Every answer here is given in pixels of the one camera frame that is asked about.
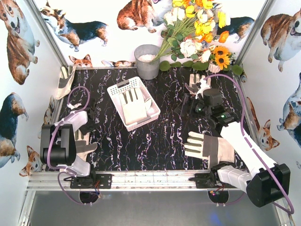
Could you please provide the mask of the white work glove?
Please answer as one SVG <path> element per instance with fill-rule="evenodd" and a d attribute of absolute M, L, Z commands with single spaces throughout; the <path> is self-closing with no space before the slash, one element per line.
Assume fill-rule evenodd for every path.
<path fill-rule="evenodd" d="M 131 88 L 124 93 L 119 93 L 119 99 L 126 125 L 138 123 L 148 117 L 147 111 L 151 108 L 152 100 L 149 98 L 144 100 L 140 88 Z"/>

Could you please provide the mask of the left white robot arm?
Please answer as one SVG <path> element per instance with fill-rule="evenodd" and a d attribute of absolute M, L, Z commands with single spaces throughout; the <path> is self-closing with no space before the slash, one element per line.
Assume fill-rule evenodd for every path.
<path fill-rule="evenodd" d="M 97 149 L 97 144 L 75 140 L 74 132 L 88 122 L 86 110 L 74 109 L 55 124 L 42 126 L 40 135 L 40 160 L 50 169 L 63 170 L 75 177 L 91 173 L 87 155 Z"/>

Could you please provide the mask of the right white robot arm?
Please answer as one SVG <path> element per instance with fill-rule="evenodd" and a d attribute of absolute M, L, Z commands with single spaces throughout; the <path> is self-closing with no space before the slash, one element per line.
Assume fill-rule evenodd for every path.
<path fill-rule="evenodd" d="M 224 109 L 221 93 L 211 88 L 209 79 L 201 78 L 186 88 L 195 94 L 192 110 L 207 117 L 219 133 L 214 137 L 190 131 L 184 144 L 186 156 L 208 160 L 208 183 L 219 186 L 210 194 L 217 197 L 230 185 L 257 207 L 288 199 L 289 168 L 268 157 L 245 132 L 243 120 Z"/>

